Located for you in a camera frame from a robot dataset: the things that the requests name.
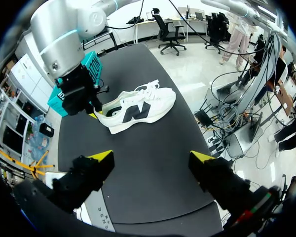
black office chair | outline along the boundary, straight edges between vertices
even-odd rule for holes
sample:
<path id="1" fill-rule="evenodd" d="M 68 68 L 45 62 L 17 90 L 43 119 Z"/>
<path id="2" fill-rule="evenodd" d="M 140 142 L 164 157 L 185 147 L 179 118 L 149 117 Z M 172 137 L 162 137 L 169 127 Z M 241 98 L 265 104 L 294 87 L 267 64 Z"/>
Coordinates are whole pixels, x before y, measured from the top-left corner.
<path id="1" fill-rule="evenodd" d="M 160 31 L 159 31 L 159 34 L 158 34 L 158 39 L 163 41 L 163 42 L 170 41 L 169 43 L 160 44 L 158 46 L 158 48 L 160 48 L 160 46 L 165 46 L 160 52 L 161 55 L 163 55 L 163 51 L 165 49 L 170 47 L 170 48 L 174 48 L 177 51 L 177 56 L 179 56 L 180 52 L 178 51 L 178 49 L 176 47 L 183 47 L 184 50 L 186 50 L 186 47 L 184 45 L 181 45 L 178 42 L 178 40 L 184 40 L 185 39 L 185 36 L 179 33 L 179 28 L 183 27 L 183 26 L 172 26 L 172 27 L 176 28 L 176 31 L 175 32 L 169 32 L 168 25 L 171 22 L 164 23 L 161 16 L 159 16 L 159 15 L 153 15 L 153 17 L 156 19 L 156 21 L 158 23 L 158 26 L 160 28 Z"/>
<path id="2" fill-rule="evenodd" d="M 222 19 L 220 17 L 216 17 L 216 15 L 213 16 L 213 19 L 208 22 L 208 35 L 210 37 L 210 43 L 205 46 L 205 48 L 208 49 L 209 46 L 213 46 L 218 49 L 218 54 L 221 53 L 219 42 L 223 37 L 222 24 Z"/>

black n logo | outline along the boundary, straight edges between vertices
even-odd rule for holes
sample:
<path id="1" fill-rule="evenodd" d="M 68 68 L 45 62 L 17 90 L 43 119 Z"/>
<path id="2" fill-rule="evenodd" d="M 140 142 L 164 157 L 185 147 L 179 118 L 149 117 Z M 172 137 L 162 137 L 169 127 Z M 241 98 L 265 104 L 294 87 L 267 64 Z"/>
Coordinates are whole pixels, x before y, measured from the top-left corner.
<path id="1" fill-rule="evenodd" d="M 150 104 L 147 104 L 146 102 L 144 102 L 143 109 L 141 112 L 137 105 L 133 105 L 126 110 L 123 122 L 129 122 L 130 120 L 132 120 L 132 118 L 134 119 L 147 118 L 149 110 L 150 110 Z"/>

black table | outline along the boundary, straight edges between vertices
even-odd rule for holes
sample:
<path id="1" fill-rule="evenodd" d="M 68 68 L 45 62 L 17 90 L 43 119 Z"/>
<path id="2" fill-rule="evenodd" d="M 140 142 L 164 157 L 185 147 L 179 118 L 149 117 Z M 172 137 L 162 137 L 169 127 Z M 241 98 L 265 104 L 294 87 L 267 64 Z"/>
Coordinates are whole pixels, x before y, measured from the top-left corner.
<path id="1" fill-rule="evenodd" d="M 176 102 L 159 121 L 138 123 L 115 135 L 84 112 L 63 118 L 59 171 L 68 171 L 79 155 L 113 150 L 115 168 L 102 192 L 117 232 L 151 234 L 153 228 L 160 235 L 175 231 L 186 236 L 208 236 L 219 232 L 222 226 L 217 205 L 198 186 L 188 168 L 191 150 L 210 153 L 169 75 L 141 44 L 109 53 L 100 61 L 101 79 L 111 89 L 99 95 L 102 103 L 115 99 L 123 90 L 132 91 L 155 79 L 160 87 L 176 92 Z"/>

black cable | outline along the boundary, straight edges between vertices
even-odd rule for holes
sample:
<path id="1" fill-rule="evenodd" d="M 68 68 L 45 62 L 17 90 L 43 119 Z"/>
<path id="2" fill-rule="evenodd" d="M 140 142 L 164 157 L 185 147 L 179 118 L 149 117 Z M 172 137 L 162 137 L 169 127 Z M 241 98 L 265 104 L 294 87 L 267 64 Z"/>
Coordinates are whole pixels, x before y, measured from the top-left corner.
<path id="1" fill-rule="evenodd" d="M 276 64 L 275 64 L 274 86 L 275 86 L 275 80 L 276 80 L 275 76 L 276 76 Z M 269 106 L 270 106 L 270 109 L 271 109 L 272 113 L 274 113 L 274 111 L 272 110 L 272 106 L 271 106 L 270 98 L 269 98 L 268 93 L 267 93 L 267 89 L 266 89 L 266 95 L 267 95 L 268 104 L 269 104 Z M 283 124 L 283 123 L 277 118 L 277 116 L 276 116 L 275 114 L 274 114 L 274 117 L 276 118 L 276 120 L 277 120 L 281 125 L 283 125 L 284 127 L 286 127 L 286 125 Z"/>
<path id="2" fill-rule="evenodd" d="M 271 156 L 273 155 L 273 153 L 274 153 L 274 152 L 272 152 L 271 155 L 268 157 L 267 163 L 265 164 L 265 166 L 264 166 L 263 168 L 259 168 L 259 167 L 258 167 L 258 157 L 257 157 L 257 158 L 256 158 L 256 168 L 259 169 L 259 170 L 263 170 L 263 169 L 265 169 L 265 168 L 267 167 L 267 165 L 268 165 L 268 163 L 269 163 L 269 161 L 270 161 L 270 158 L 271 158 Z"/>
<path id="3" fill-rule="evenodd" d="M 267 55 L 267 54 L 265 54 L 265 55 L 263 56 L 263 60 L 262 60 L 258 65 L 254 66 L 254 67 L 252 67 L 252 68 L 255 68 L 255 67 L 259 66 L 260 64 L 264 63 L 265 58 L 266 58 L 266 55 Z M 267 59 L 267 67 L 265 68 L 262 77 L 264 77 L 264 74 L 265 74 L 265 72 L 266 72 L 266 69 L 268 68 L 268 63 L 269 63 L 270 57 L 271 57 L 271 55 L 269 54 L 269 55 L 268 55 L 268 59 Z M 212 86 L 213 86 L 214 81 L 212 82 L 212 85 L 211 85 L 211 92 L 212 92 L 213 97 L 214 97 L 215 99 L 217 99 L 217 98 L 215 97 L 215 95 L 213 94 L 213 90 L 212 90 Z M 257 92 L 257 90 L 258 90 L 258 87 L 260 86 L 261 82 L 262 82 L 262 80 L 260 81 L 259 85 L 257 86 L 257 89 L 256 89 L 256 91 L 254 92 L 254 95 L 253 95 L 253 97 L 251 98 L 250 101 L 252 101 L 252 100 L 254 99 L 254 96 L 255 96 L 255 94 L 256 94 L 256 92 Z M 247 93 L 247 91 L 249 90 L 249 88 L 250 88 L 250 86 L 248 86 L 248 88 L 247 88 L 247 89 L 245 90 L 245 92 L 242 94 L 242 98 L 244 98 L 244 95 Z M 239 102 L 240 102 L 240 100 L 239 100 L 236 104 L 234 104 L 233 108 L 235 108 L 235 107 L 239 104 Z M 233 108 L 231 108 L 231 109 L 228 111 L 228 113 L 227 113 L 223 118 L 225 118 L 227 115 L 229 115 L 230 112 L 233 110 Z"/>
<path id="4" fill-rule="evenodd" d="M 257 154 L 255 156 L 253 156 L 253 157 L 248 157 L 248 156 L 245 156 L 245 157 L 247 157 L 247 158 L 255 158 L 256 156 L 259 155 L 259 152 L 260 152 L 260 142 L 258 141 L 258 152 L 257 152 Z"/>
<path id="5" fill-rule="evenodd" d="M 230 212 L 228 212 L 226 215 L 224 215 L 222 218 L 221 218 L 221 222 L 224 222 L 226 219 L 227 219 L 227 215 L 229 215 Z"/>
<path id="6" fill-rule="evenodd" d="M 267 105 L 267 103 L 265 103 L 265 104 L 264 104 L 264 105 L 263 105 L 258 111 L 256 111 L 256 113 L 258 113 L 258 112 L 259 112 L 261 109 L 263 109 L 263 107 L 266 106 L 266 105 Z"/>
<path id="7" fill-rule="evenodd" d="M 258 139 L 254 142 L 254 144 L 257 143 L 257 142 L 259 142 L 260 137 L 262 137 L 262 136 L 264 135 L 265 131 L 266 131 L 266 130 L 272 125 L 273 121 L 274 121 L 274 118 L 273 118 L 273 120 L 271 121 L 271 123 L 265 128 L 265 130 L 263 131 L 262 135 L 259 136 Z"/>
<path id="8" fill-rule="evenodd" d="M 224 98 L 223 101 L 226 103 L 226 99 L 227 99 L 230 95 L 232 95 L 233 93 L 235 93 L 235 92 L 238 91 L 238 90 L 240 90 L 240 89 L 237 89 L 237 90 L 231 92 L 229 95 L 227 95 L 227 96 Z"/>
<path id="9" fill-rule="evenodd" d="M 254 66 L 254 67 L 251 67 L 251 68 L 249 68 L 249 69 L 242 70 L 241 72 L 245 72 L 245 71 L 248 71 L 248 70 L 251 70 L 251 69 L 253 69 L 253 68 L 256 68 L 256 67 L 260 66 L 260 65 L 264 62 L 265 57 L 266 57 L 266 54 L 264 55 L 263 60 L 262 60 L 259 64 L 257 64 L 257 65 Z M 214 82 L 215 82 L 219 77 L 221 77 L 221 76 L 228 75 L 228 74 L 232 74 L 232 73 L 238 73 L 238 72 L 239 72 L 239 71 L 235 71 L 235 72 L 230 72 L 230 73 L 221 74 L 221 75 L 219 75 L 218 77 L 216 77 L 216 78 L 213 80 L 213 82 L 212 82 L 212 84 L 211 84 L 211 93 L 212 93 L 213 97 L 214 97 L 216 100 L 222 102 L 223 104 L 226 104 L 224 101 L 221 101 L 220 98 L 218 99 L 218 98 L 214 95 L 214 93 L 213 93 L 213 84 L 214 84 Z M 247 91 L 248 91 L 249 88 L 250 88 L 250 87 L 248 87 L 248 88 L 245 90 L 245 92 L 242 94 L 242 98 L 243 98 L 244 95 L 247 93 Z M 229 110 L 229 112 L 227 113 L 227 115 L 230 114 L 230 112 L 233 110 L 233 108 L 231 108 L 231 109 Z"/>
<path id="10" fill-rule="evenodd" d="M 180 15 L 180 17 L 184 20 L 184 22 L 199 36 L 201 37 L 205 42 L 211 44 L 208 40 L 204 39 L 198 32 L 196 32 L 196 30 L 184 19 L 184 17 L 181 15 L 181 13 L 179 12 L 179 10 L 176 8 L 176 6 L 173 4 L 173 2 L 171 0 L 169 0 L 169 2 L 171 3 L 171 5 L 174 7 L 174 9 L 177 11 L 177 13 Z M 250 53 L 232 53 L 232 52 L 228 52 L 224 49 L 224 47 L 222 47 L 221 45 L 218 44 L 218 46 L 220 47 L 220 50 L 223 51 L 223 52 L 226 52 L 226 53 L 230 53 L 230 54 L 234 54 L 234 55 L 249 55 L 249 54 L 254 54 L 254 53 L 257 53 L 257 52 L 260 52 L 260 51 L 263 51 L 265 49 L 262 48 L 262 49 L 259 49 L 257 51 L 254 51 L 254 52 L 250 52 Z"/>
<path id="11" fill-rule="evenodd" d="M 237 162 L 238 159 L 239 159 L 239 158 L 237 158 L 237 159 L 234 161 L 234 167 L 233 167 L 233 170 L 234 170 L 235 174 L 236 174 L 239 178 L 241 178 L 241 177 L 237 174 L 237 171 L 236 171 L 236 162 Z M 251 181 L 250 179 L 244 179 L 244 178 L 241 178 L 241 179 L 243 179 L 243 180 L 249 180 L 250 183 L 254 183 L 254 184 L 258 185 L 259 187 L 261 187 L 260 184 L 258 184 L 258 183 L 256 183 L 256 182 L 253 182 L 253 181 Z"/>
<path id="12" fill-rule="evenodd" d="M 115 30 L 126 30 L 126 29 L 129 29 L 129 28 L 132 28 L 134 26 L 136 26 L 138 24 L 138 22 L 140 21 L 140 16 L 142 14 L 142 11 L 143 11 L 143 5 L 144 5 L 144 0 L 142 1 L 142 7 L 140 9 L 140 13 L 139 13 L 139 17 L 136 21 L 136 23 L 132 26 L 128 26 L 128 27 L 124 27 L 124 28 L 117 28 L 117 27 L 112 27 L 112 26 L 106 26 L 106 28 L 110 28 L 110 29 L 115 29 Z"/>

box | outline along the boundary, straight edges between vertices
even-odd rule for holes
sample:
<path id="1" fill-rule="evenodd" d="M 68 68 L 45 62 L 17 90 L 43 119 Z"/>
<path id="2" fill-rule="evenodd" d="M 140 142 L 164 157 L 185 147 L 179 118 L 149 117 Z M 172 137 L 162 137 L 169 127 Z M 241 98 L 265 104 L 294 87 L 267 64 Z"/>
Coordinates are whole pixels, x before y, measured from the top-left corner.
<path id="1" fill-rule="evenodd" d="M 6 68 L 8 68 L 11 71 L 11 69 L 14 67 L 14 65 L 15 65 L 15 63 L 11 60 L 10 62 L 8 62 L 6 64 Z"/>
<path id="2" fill-rule="evenodd" d="M 99 58 L 97 57 L 96 53 L 95 52 L 88 53 L 84 57 L 84 59 L 81 61 L 81 64 L 87 67 L 93 79 L 94 85 L 98 85 L 101 71 L 102 71 L 102 64 Z M 62 117 L 65 117 L 68 115 L 68 113 L 64 110 L 62 106 L 64 96 L 65 95 L 63 94 L 61 89 L 55 86 L 47 103 L 50 107 L 53 108 L 53 110 L 59 113 Z"/>

